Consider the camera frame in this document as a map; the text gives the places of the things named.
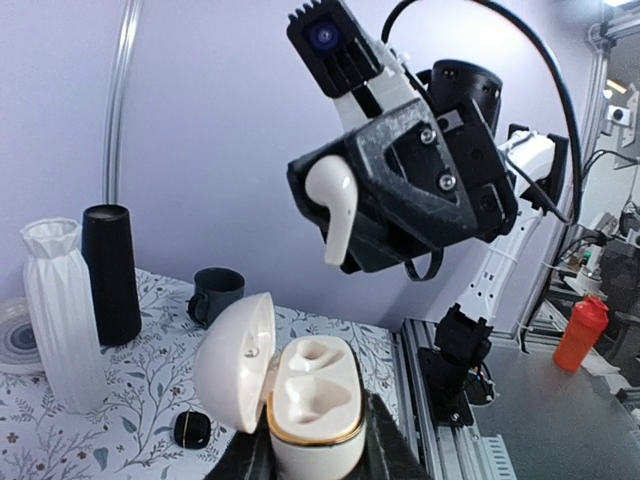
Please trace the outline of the cream earbud charging case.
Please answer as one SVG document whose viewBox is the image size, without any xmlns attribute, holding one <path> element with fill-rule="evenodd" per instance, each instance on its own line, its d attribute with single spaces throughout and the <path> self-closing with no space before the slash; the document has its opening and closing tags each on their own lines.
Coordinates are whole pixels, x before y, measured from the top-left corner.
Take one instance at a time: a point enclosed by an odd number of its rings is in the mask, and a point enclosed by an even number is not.
<svg viewBox="0 0 640 480">
<path fill-rule="evenodd" d="M 361 458 L 366 395 L 350 345 L 335 336 L 276 348 L 270 293 L 223 310 L 197 350 L 192 379 L 207 414 L 252 434 L 265 419 L 280 479 L 343 479 Z"/>
</svg>

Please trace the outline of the white stem earbud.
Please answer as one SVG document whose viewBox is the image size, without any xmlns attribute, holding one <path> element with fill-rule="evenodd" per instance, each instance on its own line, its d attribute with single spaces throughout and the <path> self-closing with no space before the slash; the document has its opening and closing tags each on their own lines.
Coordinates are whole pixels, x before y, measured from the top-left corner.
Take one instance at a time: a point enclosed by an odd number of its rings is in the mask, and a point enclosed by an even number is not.
<svg viewBox="0 0 640 480">
<path fill-rule="evenodd" d="M 357 211 L 359 189 L 355 175 L 338 155 L 319 159 L 305 180 L 309 199 L 329 211 L 325 263 L 334 267 L 346 258 Z"/>
</svg>

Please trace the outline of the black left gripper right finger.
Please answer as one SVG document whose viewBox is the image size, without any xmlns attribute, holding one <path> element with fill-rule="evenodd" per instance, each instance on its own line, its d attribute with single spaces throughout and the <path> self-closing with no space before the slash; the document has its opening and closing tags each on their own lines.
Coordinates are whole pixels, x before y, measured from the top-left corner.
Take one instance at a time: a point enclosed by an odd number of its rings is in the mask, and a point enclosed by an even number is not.
<svg viewBox="0 0 640 480">
<path fill-rule="evenodd" d="M 364 479 L 431 479 L 378 394 L 367 394 Z"/>
</svg>

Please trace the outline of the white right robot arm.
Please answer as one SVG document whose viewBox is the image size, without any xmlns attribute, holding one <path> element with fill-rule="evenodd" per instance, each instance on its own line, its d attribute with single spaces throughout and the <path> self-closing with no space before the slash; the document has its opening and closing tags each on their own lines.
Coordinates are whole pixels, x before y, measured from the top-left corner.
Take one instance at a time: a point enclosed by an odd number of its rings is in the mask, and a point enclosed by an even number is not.
<svg viewBox="0 0 640 480">
<path fill-rule="evenodd" d="M 484 383 L 498 304 L 542 217 L 556 207 L 569 142 L 526 127 L 494 140 L 501 80 L 477 65 L 441 60 L 420 74 L 427 98 L 366 113 L 329 144 L 292 161 L 295 203 L 325 241 L 325 260 L 373 273 L 477 239 L 487 246 L 435 337 L 417 351 L 430 420 L 474 423 L 467 389 Z"/>
</svg>

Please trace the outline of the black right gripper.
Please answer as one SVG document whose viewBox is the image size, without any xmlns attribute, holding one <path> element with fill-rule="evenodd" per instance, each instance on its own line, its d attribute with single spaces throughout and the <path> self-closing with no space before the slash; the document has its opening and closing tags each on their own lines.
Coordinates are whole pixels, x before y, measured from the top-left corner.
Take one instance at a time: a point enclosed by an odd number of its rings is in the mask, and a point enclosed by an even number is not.
<svg viewBox="0 0 640 480">
<path fill-rule="evenodd" d="M 465 99 L 435 119 L 413 99 L 287 165 L 300 213 L 325 243 L 325 263 L 374 273 L 469 238 L 508 234 L 514 176 L 481 105 Z"/>
</svg>

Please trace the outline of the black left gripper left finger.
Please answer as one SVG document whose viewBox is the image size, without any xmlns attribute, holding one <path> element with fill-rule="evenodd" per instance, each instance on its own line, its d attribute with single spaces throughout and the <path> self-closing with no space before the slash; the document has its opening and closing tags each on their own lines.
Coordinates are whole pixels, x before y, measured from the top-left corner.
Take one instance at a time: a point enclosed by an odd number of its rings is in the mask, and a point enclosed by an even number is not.
<svg viewBox="0 0 640 480">
<path fill-rule="evenodd" d="M 236 432 L 204 480 L 268 480 L 273 478 L 273 452 L 267 430 Z"/>
</svg>

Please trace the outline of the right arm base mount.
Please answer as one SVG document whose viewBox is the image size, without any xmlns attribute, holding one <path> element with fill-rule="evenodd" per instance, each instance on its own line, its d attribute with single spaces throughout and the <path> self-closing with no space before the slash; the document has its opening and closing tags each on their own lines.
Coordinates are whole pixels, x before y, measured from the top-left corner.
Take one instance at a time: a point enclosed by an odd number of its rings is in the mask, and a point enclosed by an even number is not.
<svg viewBox="0 0 640 480">
<path fill-rule="evenodd" d="M 417 357 L 432 421 L 437 426 L 471 426 L 474 420 L 464 392 L 468 371 L 480 367 L 491 349 L 493 327 L 472 320 L 456 303 L 436 327 L 434 346 Z"/>
</svg>

